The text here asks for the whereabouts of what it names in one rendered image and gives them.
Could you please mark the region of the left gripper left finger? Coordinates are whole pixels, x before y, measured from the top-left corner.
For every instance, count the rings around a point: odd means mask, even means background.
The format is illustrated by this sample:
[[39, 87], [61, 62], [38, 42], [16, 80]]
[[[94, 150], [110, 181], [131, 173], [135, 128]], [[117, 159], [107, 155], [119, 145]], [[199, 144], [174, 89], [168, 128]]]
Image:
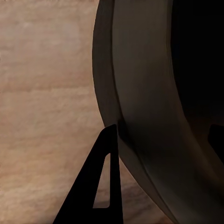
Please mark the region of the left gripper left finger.
[[[93, 208], [105, 161], [110, 157], [110, 206]], [[98, 136], [53, 224], [123, 224], [117, 125]]]

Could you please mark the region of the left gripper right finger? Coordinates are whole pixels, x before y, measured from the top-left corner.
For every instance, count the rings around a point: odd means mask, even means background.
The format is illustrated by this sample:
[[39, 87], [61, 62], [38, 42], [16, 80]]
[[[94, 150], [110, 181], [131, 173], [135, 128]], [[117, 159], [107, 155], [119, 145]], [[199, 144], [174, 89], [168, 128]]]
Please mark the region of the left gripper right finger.
[[208, 142], [224, 164], [224, 126], [212, 124], [208, 134]]

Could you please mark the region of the cauldron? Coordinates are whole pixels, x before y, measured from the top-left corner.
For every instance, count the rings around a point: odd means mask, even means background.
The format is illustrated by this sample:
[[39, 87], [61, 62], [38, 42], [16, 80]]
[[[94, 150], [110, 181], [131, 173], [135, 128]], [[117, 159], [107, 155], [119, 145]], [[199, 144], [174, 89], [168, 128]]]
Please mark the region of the cauldron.
[[224, 0], [99, 0], [92, 74], [119, 158], [174, 224], [224, 224]]

